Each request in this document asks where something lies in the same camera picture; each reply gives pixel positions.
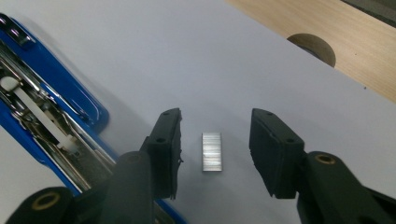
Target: metal staples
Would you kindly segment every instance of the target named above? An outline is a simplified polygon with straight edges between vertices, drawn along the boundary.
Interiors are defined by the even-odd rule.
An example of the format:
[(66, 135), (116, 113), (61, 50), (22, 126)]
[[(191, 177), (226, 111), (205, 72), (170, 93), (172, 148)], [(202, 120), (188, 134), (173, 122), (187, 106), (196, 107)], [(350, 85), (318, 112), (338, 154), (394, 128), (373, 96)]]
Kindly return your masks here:
[(221, 133), (202, 133), (203, 171), (221, 171)]

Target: blue stapler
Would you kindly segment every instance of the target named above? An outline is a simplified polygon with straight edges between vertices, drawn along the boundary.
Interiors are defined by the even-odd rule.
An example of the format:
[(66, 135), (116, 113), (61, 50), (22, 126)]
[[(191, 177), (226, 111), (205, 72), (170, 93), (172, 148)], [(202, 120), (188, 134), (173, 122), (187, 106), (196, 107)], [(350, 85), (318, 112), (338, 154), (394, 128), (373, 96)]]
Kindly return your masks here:
[[(113, 175), (119, 156), (98, 137), (108, 122), (106, 109), (37, 38), (2, 13), (0, 98), (0, 125), (75, 196)], [(184, 223), (163, 201), (155, 204), (171, 223)]]

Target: stapler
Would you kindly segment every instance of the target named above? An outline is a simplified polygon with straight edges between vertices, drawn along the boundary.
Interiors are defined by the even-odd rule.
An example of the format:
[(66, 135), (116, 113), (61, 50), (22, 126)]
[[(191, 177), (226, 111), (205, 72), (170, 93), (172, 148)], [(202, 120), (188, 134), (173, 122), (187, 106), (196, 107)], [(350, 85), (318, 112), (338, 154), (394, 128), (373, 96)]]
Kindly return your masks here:
[[(119, 155), (98, 136), (106, 127), (108, 112), (37, 38), (2, 13), (0, 99), (0, 125), (38, 162), (48, 166), (72, 195), (82, 195), (111, 182)], [(168, 114), (174, 115), (170, 132), (175, 133), (177, 128), (179, 131), (180, 111), (162, 113)], [(180, 134), (169, 137), (180, 140)], [(149, 154), (152, 176), (161, 175), (159, 168), (171, 167), (161, 179), (165, 187), (156, 190), (161, 193), (156, 199), (175, 197), (181, 161), (180, 144), (163, 145), (165, 148), (144, 144), (142, 148)], [(165, 157), (158, 159), (156, 150)], [(155, 204), (171, 217), (177, 215), (166, 203)]]

